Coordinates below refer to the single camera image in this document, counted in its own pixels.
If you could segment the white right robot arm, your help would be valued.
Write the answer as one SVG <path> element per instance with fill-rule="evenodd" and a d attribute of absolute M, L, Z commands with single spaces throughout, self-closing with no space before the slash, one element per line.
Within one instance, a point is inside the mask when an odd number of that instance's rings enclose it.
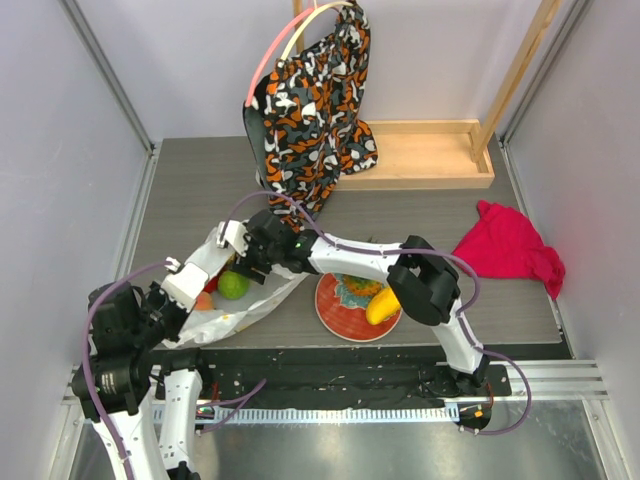
<path fill-rule="evenodd" d="M 455 389 L 472 395 L 486 385 L 490 360 L 466 319 L 472 302 L 462 301 L 452 264 L 467 271 L 471 267 L 434 250 L 423 238 L 374 244 L 341 239 L 317 227 L 296 232 L 262 210 L 245 221 L 223 221 L 217 242 L 236 253 L 232 270 L 259 284 L 279 266 L 296 274 L 350 275 L 390 287 L 403 312 L 431 328 L 439 340 Z"/>

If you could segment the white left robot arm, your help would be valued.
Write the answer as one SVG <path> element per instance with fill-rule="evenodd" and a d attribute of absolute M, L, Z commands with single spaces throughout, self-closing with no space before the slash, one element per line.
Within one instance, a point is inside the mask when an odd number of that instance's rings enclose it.
<path fill-rule="evenodd" d="M 193 460 L 196 403 L 213 385 L 197 348 L 164 354 L 157 377 L 152 350 L 175 340 L 186 310 L 152 283 L 148 292 L 124 283 L 110 296 L 89 296 L 96 351 L 71 387 L 105 446 L 118 479 L 196 479 Z"/>

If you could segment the fake pineapple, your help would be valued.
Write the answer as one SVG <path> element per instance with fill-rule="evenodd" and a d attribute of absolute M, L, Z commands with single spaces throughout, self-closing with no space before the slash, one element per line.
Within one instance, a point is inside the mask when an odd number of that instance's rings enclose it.
<path fill-rule="evenodd" d="M 358 297 L 373 297 L 384 287 L 381 282 L 346 274 L 342 275 L 342 282 L 350 293 Z"/>

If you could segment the yellow fake mango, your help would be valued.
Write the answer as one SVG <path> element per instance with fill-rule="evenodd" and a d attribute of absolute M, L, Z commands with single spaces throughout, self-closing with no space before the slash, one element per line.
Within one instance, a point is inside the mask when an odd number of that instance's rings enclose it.
<path fill-rule="evenodd" d="M 369 302 L 365 317 L 370 325 L 379 325 L 401 310 L 401 304 L 390 287 L 380 290 Z"/>

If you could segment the translucent white plastic bag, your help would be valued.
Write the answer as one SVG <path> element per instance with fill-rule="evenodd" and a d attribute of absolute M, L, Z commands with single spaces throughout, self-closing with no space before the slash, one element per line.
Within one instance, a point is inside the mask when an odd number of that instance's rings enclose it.
<path fill-rule="evenodd" d="M 218 225 L 185 261 L 206 271 L 209 281 L 222 273 L 235 253 L 231 248 L 217 247 Z M 211 293 L 215 309 L 196 311 L 193 308 L 180 332 L 180 340 L 176 343 L 165 340 L 163 344 L 169 349 L 180 349 L 208 345 L 228 338 L 269 315 L 306 277 L 305 273 L 295 274 L 276 265 L 263 285 L 250 282 L 247 294 L 238 300 L 228 300 L 216 290 Z"/>

